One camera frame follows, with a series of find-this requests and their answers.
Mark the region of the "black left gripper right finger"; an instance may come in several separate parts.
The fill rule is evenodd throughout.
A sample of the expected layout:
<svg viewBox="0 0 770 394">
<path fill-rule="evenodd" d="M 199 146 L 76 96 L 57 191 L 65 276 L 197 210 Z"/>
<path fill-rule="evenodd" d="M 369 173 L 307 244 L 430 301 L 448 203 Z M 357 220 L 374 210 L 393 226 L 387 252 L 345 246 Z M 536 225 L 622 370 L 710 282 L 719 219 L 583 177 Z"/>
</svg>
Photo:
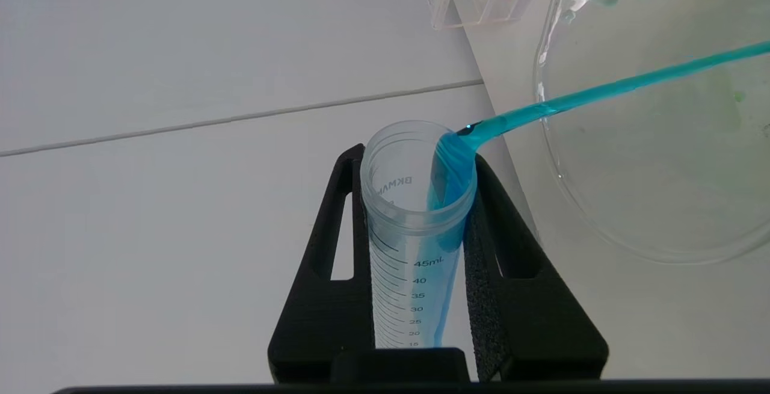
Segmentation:
<svg viewBox="0 0 770 394">
<path fill-rule="evenodd" d="M 482 156 L 464 232 L 474 362 L 481 382 L 597 380 L 608 343 Z"/>
</svg>

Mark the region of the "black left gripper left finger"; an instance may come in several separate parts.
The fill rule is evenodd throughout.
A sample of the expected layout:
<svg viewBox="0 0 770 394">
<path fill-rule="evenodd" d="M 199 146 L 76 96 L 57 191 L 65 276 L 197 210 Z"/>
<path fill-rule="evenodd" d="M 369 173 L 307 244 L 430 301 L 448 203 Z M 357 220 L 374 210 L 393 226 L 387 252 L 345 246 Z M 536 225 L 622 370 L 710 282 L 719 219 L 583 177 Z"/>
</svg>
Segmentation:
<svg viewBox="0 0 770 394">
<path fill-rule="evenodd" d="M 364 145 L 336 159 L 291 290 L 268 345 L 275 383 L 324 383 L 343 352 L 375 345 L 369 267 L 368 222 L 362 202 L 360 166 Z M 354 274 L 333 280 L 345 200 L 352 202 Z"/>
</svg>

